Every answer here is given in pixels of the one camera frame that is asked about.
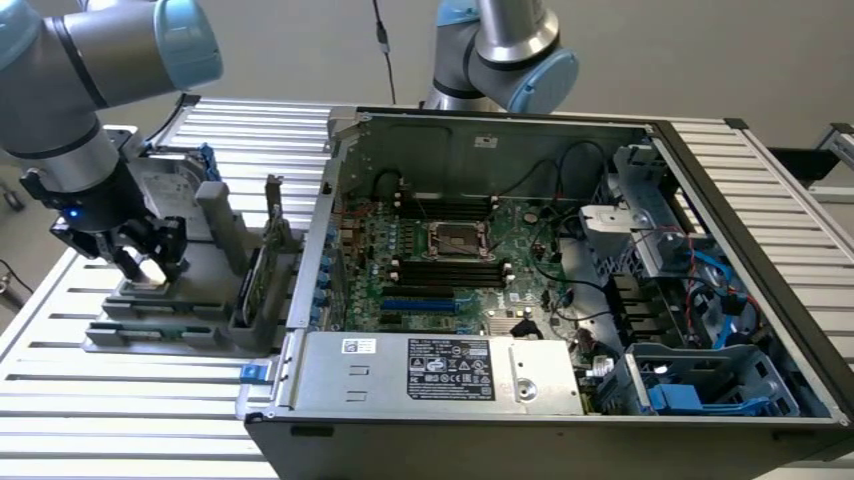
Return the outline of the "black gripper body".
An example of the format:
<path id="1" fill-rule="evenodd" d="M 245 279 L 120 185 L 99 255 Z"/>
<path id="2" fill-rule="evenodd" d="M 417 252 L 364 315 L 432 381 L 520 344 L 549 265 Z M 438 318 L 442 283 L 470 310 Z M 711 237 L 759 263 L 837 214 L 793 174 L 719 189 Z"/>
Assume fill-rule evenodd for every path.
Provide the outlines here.
<path id="1" fill-rule="evenodd" d="M 148 209 L 126 163 L 94 187 L 55 194 L 58 218 L 53 236 L 79 255 L 103 258 L 118 246 L 136 246 L 148 236 Z"/>

